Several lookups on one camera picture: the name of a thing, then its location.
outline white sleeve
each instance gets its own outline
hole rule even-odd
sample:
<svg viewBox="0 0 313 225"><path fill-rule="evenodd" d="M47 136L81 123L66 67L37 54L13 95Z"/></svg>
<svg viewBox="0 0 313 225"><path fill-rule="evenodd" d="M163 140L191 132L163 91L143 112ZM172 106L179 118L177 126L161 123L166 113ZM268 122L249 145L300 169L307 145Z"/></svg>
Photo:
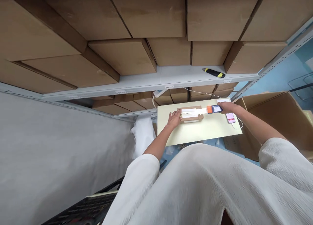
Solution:
<svg viewBox="0 0 313 225"><path fill-rule="evenodd" d="M151 154L136 158L127 168L122 185L103 224L127 224L158 178L160 162Z"/></svg>
<svg viewBox="0 0 313 225"><path fill-rule="evenodd" d="M313 165L289 141L270 138L259 152L260 166L293 187L313 193Z"/></svg>

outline gray wall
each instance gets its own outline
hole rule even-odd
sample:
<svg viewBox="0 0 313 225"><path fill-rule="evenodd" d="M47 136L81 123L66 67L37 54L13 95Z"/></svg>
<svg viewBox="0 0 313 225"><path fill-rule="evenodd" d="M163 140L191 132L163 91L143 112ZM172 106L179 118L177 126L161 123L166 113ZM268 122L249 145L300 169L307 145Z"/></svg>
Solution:
<svg viewBox="0 0 313 225"><path fill-rule="evenodd" d="M0 93L0 223L41 224L124 176L131 127Z"/></svg>

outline package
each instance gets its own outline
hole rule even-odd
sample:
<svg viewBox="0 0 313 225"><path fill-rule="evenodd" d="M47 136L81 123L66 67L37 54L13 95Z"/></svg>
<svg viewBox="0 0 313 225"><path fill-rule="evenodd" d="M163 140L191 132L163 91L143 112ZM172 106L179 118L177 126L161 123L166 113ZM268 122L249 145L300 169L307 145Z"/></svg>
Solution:
<svg viewBox="0 0 313 225"><path fill-rule="evenodd" d="M194 109L202 109L201 106L191 106L191 107L180 107L177 108L177 110L181 109L182 110L182 120L180 121L181 123L191 123L191 122L200 122L203 120L204 116L203 114L184 114L184 112L192 112Z"/></svg>
<svg viewBox="0 0 313 225"><path fill-rule="evenodd" d="M138 103L140 106L143 106L145 109L153 109L155 108L152 104L153 93L151 91L148 92L140 92L139 94L134 95L134 101ZM156 107L159 104L154 100L154 105Z"/></svg>
<svg viewBox="0 0 313 225"><path fill-rule="evenodd" d="M258 0L188 0L189 41L237 41Z"/></svg>
<svg viewBox="0 0 313 225"><path fill-rule="evenodd" d="M89 46L120 75L157 72L157 65L145 39L99 40Z"/></svg>
<svg viewBox="0 0 313 225"><path fill-rule="evenodd" d="M228 97L232 92L234 91L234 88L224 89L220 91L213 91L213 95L219 96L221 98ZM218 99L219 97L212 96L211 99Z"/></svg>
<svg viewBox="0 0 313 225"><path fill-rule="evenodd" d="M175 104L188 101L188 91L184 88L170 89L170 95Z"/></svg>
<svg viewBox="0 0 313 225"><path fill-rule="evenodd" d="M81 55L22 62L79 88L115 84L120 80L120 75L89 47Z"/></svg>
<svg viewBox="0 0 313 225"><path fill-rule="evenodd" d="M194 41L192 66L223 65L232 43L232 41Z"/></svg>
<svg viewBox="0 0 313 225"><path fill-rule="evenodd" d="M159 105L170 105L174 104L171 95L170 95L170 90L168 89L165 91L161 96L154 98L154 100L159 104Z"/></svg>
<svg viewBox="0 0 313 225"><path fill-rule="evenodd" d="M159 66L190 65L190 44L182 38L148 38L148 43Z"/></svg>
<svg viewBox="0 0 313 225"><path fill-rule="evenodd" d="M313 0L262 0L241 40L286 41L313 14Z"/></svg>
<svg viewBox="0 0 313 225"><path fill-rule="evenodd" d="M235 41L224 62L225 72L257 73L286 45L285 42Z"/></svg>
<svg viewBox="0 0 313 225"><path fill-rule="evenodd" d="M112 115L120 115L130 112L129 110L115 105L114 100L95 100L92 109L109 113Z"/></svg>
<svg viewBox="0 0 313 225"><path fill-rule="evenodd" d="M185 0L113 0L134 38L185 37Z"/></svg>
<svg viewBox="0 0 313 225"><path fill-rule="evenodd" d="M229 88L235 88L238 83L239 82L218 84L215 87L215 91L225 90L225 89L229 89Z"/></svg>
<svg viewBox="0 0 313 225"><path fill-rule="evenodd" d="M87 41L43 0L0 0L0 54L9 61L78 55Z"/></svg>
<svg viewBox="0 0 313 225"><path fill-rule="evenodd" d="M120 94L114 98L114 103L120 107L123 107L129 111L143 111L146 110L143 106L136 103L133 95Z"/></svg>
<svg viewBox="0 0 313 225"><path fill-rule="evenodd" d="M245 96L235 103L275 128L297 149L313 151L313 125L289 92ZM244 156L258 161L261 144L245 125L238 137Z"/></svg>
<svg viewBox="0 0 313 225"><path fill-rule="evenodd" d="M131 38L110 0L45 0L86 40Z"/></svg>
<svg viewBox="0 0 313 225"><path fill-rule="evenodd" d="M40 94L75 89L4 59L0 59L0 82Z"/></svg>
<svg viewBox="0 0 313 225"><path fill-rule="evenodd" d="M207 85L207 86L194 86L191 87L191 96L203 95L202 93L212 93L215 88L215 85Z"/></svg>

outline white clothing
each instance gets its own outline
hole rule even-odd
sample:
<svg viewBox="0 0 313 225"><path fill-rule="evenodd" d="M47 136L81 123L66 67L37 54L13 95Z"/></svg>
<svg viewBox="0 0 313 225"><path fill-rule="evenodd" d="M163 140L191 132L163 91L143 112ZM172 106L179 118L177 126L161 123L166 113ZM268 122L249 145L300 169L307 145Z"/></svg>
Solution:
<svg viewBox="0 0 313 225"><path fill-rule="evenodd" d="M313 166L288 141L269 139L260 165L206 144L182 149L159 176L135 159L103 224L313 224Z"/></svg>

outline white desk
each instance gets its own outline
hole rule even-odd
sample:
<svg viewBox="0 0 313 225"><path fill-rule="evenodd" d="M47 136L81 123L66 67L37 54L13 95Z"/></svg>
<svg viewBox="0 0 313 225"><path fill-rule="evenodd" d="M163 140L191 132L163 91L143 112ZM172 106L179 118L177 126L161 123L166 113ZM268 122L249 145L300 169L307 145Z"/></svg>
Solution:
<svg viewBox="0 0 313 225"><path fill-rule="evenodd" d="M216 105L217 102L218 99L212 99L189 103L158 106L157 134L160 134L160 132L167 124L169 113L177 111L177 108L189 106L201 106L202 108L205 108L206 106L209 105ZM233 124L234 127L232 124L228 124L225 114L213 113L213 114L204 114L203 116L204 119L201 122L180 124L176 129L174 129L174 131L170 135L166 143L166 146L242 134L238 119L235 114L234 117L236 122Z"/></svg>

